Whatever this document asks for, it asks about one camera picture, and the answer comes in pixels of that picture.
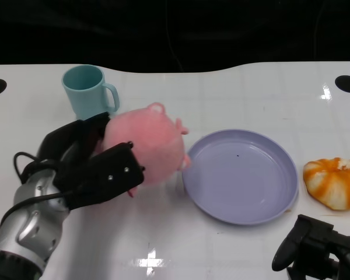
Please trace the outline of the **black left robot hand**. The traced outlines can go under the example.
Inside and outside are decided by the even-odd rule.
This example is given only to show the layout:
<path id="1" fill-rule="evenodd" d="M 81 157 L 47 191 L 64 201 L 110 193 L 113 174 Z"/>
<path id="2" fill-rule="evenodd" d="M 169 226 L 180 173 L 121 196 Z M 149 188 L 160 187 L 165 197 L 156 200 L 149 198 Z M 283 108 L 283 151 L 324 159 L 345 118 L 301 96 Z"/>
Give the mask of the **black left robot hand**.
<path id="1" fill-rule="evenodd" d="M 109 121 L 108 113 L 76 120 L 47 134 L 38 149 L 39 159 L 55 164 L 52 184 L 70 210 L 109 201 L 144 181 L 132 142 L 102 149 Z"/>

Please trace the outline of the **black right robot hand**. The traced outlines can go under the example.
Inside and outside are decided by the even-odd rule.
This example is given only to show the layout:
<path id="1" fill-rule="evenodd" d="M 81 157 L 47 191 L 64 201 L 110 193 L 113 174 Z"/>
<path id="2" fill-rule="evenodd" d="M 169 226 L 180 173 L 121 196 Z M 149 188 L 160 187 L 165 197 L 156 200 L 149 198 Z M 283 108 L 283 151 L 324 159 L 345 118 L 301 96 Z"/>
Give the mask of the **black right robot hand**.
<path id="1" fill-rule="evenodd" d="M 332 224 L 298 215 L 272 261 L 289 279 L 350 279 L 350 236 Z"/>

